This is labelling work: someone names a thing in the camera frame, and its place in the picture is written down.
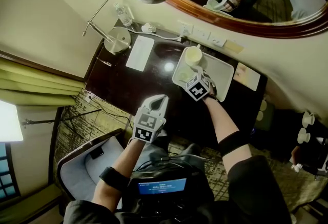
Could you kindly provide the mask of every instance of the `blue screen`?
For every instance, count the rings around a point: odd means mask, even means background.
[[[154,195],[183,191],[186,180],[186,178],[182,178],[160,182],[138,183],[139,192],[141,195]]]

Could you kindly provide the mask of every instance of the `power outlet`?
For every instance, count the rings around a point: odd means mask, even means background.
[[[206,30],[202,30],[202,29],[199,29],[199,28],[194,28],[194,31],[193,31],[193,35],[195,37],[197,37],[198,39],[201,39],[201,40],[208,40],[210,35],[211,35],[211,32],[210,31],[206,31]]]
[[[180,25],[180,34],[184,36],[191,35],[193,33],[194,26],[191,24],[187,24],[184,22],[179,21]]]
[[[219,46],[219,47],[223,47],[224,44],[226,43],[227,39],[223,39],[223,38],[218,38],[216,36],[211,35],[209,38],[210,43]]]

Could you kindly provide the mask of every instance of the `white paper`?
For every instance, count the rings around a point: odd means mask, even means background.
[[[154,43],[154,39],[139,35],[133,45],[126,66],[143,72]]]

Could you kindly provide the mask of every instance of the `tray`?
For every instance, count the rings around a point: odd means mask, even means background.
[[[183,50],[178,65],[172,76],[173,83],[183,88],[185,87],[186,82],[195,75],[195,72],[185,62],[184,58],[186,49],[187,47]],[[206,53],[203,53],[199,66],[201,66],[214,81],[217,89],[216,97],[220,100],[220,102],[223,102],[228,93],[235,69],[226,62],[223,62],[220,59]]]

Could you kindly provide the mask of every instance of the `cup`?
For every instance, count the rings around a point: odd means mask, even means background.
[[[184,55],[184,60],[188,66],[197,66],[203,56],[200,50],[200,45],[188,47],[186,54]]]

